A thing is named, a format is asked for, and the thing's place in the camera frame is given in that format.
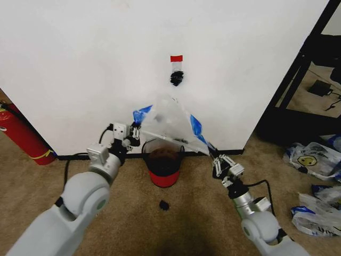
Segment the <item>red tape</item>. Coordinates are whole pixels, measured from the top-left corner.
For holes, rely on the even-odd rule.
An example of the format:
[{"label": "red tape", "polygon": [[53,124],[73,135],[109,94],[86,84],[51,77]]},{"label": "red tape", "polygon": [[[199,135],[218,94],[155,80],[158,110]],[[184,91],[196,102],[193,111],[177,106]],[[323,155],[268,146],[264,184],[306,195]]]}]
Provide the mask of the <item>red tape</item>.
[{"label": "red tape", "polygon": [[181,62],[182,61],[182,55],[179,56],[170,56],[170,61],[171,62]]}]

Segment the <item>black device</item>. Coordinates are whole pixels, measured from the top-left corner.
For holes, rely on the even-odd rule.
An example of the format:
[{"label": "black device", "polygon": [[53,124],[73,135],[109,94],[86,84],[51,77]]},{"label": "black device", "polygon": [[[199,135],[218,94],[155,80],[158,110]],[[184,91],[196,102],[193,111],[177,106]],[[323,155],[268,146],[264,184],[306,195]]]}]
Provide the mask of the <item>black device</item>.
[{"label": "black device", "polygon": [[321,80],[316,80],[315,83],[308,89],[308,92],[323,97],[332,93],[330,86],[331,84],[325,83]]}]

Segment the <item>smiley face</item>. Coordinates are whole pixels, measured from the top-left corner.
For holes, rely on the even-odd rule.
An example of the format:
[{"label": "smiley face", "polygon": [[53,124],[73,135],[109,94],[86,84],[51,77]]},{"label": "smiley face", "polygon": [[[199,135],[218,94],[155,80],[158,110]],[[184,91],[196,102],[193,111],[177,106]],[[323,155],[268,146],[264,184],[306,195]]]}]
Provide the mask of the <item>smiley face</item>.
[{"label": "smiley face", "polygon": [[318,162],[314,156],[300,156],[297,161],[303,166],[313,166]]}]

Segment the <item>smiley face bag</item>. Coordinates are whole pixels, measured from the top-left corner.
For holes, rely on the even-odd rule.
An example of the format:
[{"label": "smiley face bag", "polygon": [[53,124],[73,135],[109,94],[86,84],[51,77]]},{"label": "smiley face bag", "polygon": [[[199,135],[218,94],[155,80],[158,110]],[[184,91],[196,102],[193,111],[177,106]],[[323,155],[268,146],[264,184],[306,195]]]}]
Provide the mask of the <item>smiley face bag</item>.
[{"label": "smiley face bag", "polygon": [[286,149],[283,160],[300,172],[321,180],[335,179],[341,182],[341,153],[316,142],[307,146],[293,144]]}]

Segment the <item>yellow label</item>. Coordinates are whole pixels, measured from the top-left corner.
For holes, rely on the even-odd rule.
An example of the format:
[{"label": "yellow label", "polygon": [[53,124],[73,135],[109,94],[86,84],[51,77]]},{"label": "yellow label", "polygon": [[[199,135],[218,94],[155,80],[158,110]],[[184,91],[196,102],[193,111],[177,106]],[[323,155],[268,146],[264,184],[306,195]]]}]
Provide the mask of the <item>yellow label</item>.
[{"label": "yellow label", "polygon": [[31,157],[32,159],[40,159],[40,158],[43,158],[43,157],[47,157],[50,153],[53,153],[52,150],[48,150],[46,153],[43,153],[41,156],[37,156],[37,157]]}]

